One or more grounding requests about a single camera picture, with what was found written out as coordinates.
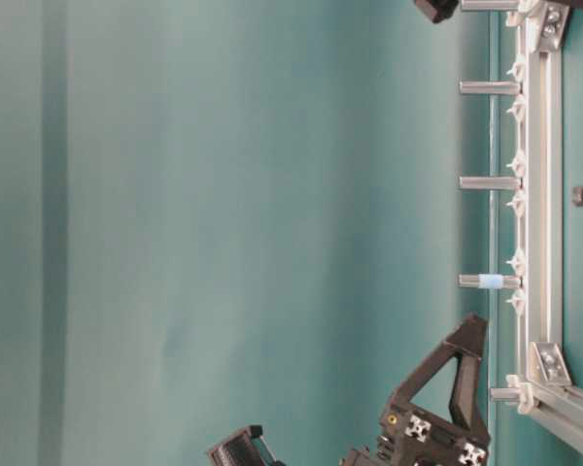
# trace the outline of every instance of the teal backdrop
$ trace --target teal backdrop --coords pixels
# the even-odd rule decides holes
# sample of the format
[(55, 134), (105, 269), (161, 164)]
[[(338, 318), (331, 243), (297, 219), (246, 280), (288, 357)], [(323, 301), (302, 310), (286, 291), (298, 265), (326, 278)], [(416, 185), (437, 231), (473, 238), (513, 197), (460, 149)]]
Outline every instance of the teal backdrop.
[[(373, 445), (488, 312), (456, 281), (489, 264), (488, 197), (457, 189), (488, 173), (457, 83), (489, 38), (393, 0), (0, 0), (0, 466), (206, 465), (255, 422), (290, 465)], [(418, 400), (445, 416), (449, 375)], [(500, 410), (499, 464), (527, 436), (577, 458)]]

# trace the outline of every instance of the screw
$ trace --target screw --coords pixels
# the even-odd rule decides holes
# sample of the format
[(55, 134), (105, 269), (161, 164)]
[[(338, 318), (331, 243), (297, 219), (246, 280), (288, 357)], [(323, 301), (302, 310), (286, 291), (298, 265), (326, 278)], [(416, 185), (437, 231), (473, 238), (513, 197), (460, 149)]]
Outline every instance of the screw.
[(544, 30), (542, 31), (542, 35), (544, 37), (551, 37), (554, 36), (557, 32), (557, 28), (553, 24), (547, 24), (544, 26)]
[(542, 353), (542, 359), (544, 359), (544, 362), (549, 366), (555, 364), (555, 358), (546, 351)]
[(549, 22), (550, 24), (560, 22), (560, 19), (562, 19), (562, 14), (557, 10), (549, 12), (548, 16), (546, 17), (546, 21)]

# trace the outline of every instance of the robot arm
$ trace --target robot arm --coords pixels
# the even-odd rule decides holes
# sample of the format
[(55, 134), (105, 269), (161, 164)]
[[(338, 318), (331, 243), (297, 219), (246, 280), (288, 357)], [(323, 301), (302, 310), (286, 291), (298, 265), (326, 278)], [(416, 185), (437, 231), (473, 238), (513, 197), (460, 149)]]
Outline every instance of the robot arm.
[[(475, 403), (487, 322), (468, 317), (392, 393), (379, 423), (375, 454), (352, 449), (341, 466), (484, 466), (491, 441)], [(414, 403), (413, 397), (451, 359), (458, 360), (449, 410), (445, 420)], [(285, 466), (276, 461), (262, 441), (259, 426), (235, 432), (207, 454), (213, 466)]]

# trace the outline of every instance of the metal peg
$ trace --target metal peg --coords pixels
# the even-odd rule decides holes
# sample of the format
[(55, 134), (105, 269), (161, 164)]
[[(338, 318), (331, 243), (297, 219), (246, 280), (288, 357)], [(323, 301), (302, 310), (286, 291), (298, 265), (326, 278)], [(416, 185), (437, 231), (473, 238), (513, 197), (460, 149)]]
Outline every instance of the metal peg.
[(463, 12), (515, 12), (520, 0), (462, 0)]
[(460, 94), (518, 95), (521, 85), (512, 81), (461, 81)]
[(461, 189), (519, 189), (522, 183), (514, 177), (460, 177)]
[(518, 403), (521, 399), (521, 392), (518, 388), (491, 388), (490, 400), (495, 403)]
[(522, 281), (519, 277), (496, 274), (460, 275), (459, 283), (464, 288), (518, 289)]

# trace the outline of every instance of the black plastic bracket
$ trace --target black plastic bracket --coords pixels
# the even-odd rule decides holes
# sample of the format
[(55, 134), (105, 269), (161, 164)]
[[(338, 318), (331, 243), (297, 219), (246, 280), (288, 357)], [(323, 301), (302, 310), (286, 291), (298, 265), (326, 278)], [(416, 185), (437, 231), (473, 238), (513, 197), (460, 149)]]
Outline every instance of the black plastic bracket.
[[(391, 395), (380, 416), (375, 456), (353, 449), (343, 466), (483, 466), (491, 438), (475, 402), (488, 322), (469, 316)], [(412, 403), (452, 358), (458, 373), (449, 410), (452, 422)]]

